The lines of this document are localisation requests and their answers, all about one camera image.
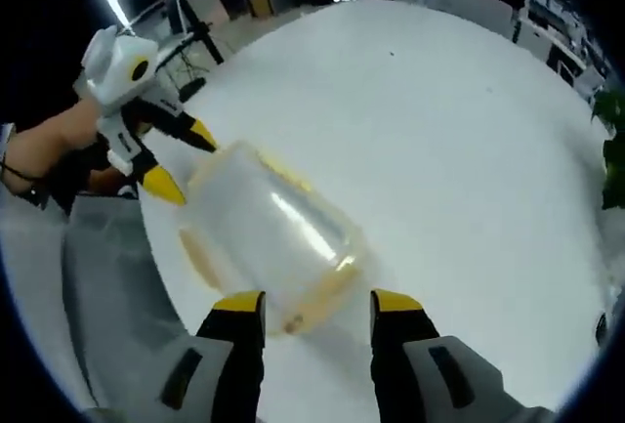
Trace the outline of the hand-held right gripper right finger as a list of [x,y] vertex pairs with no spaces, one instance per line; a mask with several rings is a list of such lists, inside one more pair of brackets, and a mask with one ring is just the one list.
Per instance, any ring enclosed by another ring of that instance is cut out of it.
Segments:
[[455,336],[442,336],[408,295],[374,289],[371,378],[382,422],[552,422],[504,389],[501,371]]

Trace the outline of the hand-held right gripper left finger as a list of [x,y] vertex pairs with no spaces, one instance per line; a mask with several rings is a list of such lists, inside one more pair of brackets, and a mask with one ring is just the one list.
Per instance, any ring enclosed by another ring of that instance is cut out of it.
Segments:
[[257,422],[265,344],[265,293],[222,298],[195,335],[172,341],[142,370],[121,420]]

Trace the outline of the person's left hand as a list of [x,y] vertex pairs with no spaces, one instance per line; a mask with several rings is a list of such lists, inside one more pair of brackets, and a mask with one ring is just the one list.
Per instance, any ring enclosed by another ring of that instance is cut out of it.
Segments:
[[41,178],[43,187],[65,211],[83,191],[115,195],[127,183],[121,172],[102,161],[105,149],[97,130],[99,116],[97,103],[83,98],[16,135],[24,144],[24,171]]

